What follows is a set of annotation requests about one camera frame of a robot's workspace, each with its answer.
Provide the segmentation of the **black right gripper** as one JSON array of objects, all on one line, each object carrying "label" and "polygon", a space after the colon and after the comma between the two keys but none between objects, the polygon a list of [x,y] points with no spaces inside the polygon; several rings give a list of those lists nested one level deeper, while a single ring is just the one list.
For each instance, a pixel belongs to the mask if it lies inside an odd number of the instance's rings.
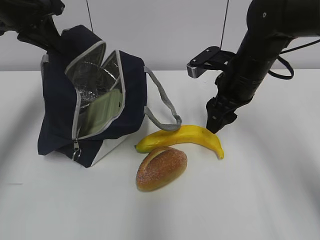
[{"label": "black right gripper", "polygon": [[269,58],[253,54],[218,55],[222,73],[216,78],[216,97],[206,104],[206,128],[217,133],[237,119],[235,110],[247,105],[269,71]]}]

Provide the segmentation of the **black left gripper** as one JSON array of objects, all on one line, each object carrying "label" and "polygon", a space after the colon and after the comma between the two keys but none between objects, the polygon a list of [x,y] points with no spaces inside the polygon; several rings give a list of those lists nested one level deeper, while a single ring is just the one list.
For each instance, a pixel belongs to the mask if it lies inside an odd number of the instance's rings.
[{"label": "black left gripper", "polygon": [[[61,0],[2,0],[0,33],[18,32],[17,39],[21,42],[63,53],[62,38],[52,15],[59,16],[64,9]],[[43,27],[35,25],[44,18]]]}]

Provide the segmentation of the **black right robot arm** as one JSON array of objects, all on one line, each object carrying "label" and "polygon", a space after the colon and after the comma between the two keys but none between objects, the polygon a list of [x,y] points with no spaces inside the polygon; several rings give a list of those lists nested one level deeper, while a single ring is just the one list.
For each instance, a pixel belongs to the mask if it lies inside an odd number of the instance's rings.
[{"label": "black right robot arm", "polygon": [[206,104],[206,127],[217,133],[237,118],[267,74],[290,80],[294,70],[280,55],[290,42],[320,34],[318,0],[253,0],[246,15],[247,32],[237,53],[219,51],[206,67],[221,70],[218,93]]}]

